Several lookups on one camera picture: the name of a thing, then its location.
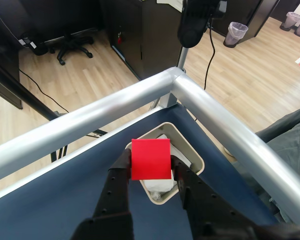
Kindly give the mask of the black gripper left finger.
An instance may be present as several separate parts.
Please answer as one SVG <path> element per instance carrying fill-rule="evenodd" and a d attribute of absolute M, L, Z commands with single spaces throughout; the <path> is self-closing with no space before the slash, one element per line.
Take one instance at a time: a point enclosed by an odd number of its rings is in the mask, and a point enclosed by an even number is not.
<path fill-rule="evenodd" d="M 107 178 L 92 217 L 82 221 L 72 240 L 133 240 L 128 183 L 131 150 L 125 149 L 107 172 Z"/>

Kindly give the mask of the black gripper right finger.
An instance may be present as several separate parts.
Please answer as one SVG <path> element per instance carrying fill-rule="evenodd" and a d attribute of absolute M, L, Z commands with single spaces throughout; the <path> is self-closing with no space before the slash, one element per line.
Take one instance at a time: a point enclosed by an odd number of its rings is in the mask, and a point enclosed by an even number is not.
<path fill-rule="evenodd" d="M 171 156 L 171 169 L 194 240 L 257 239 L 256 225 L 174 155 Z"/>

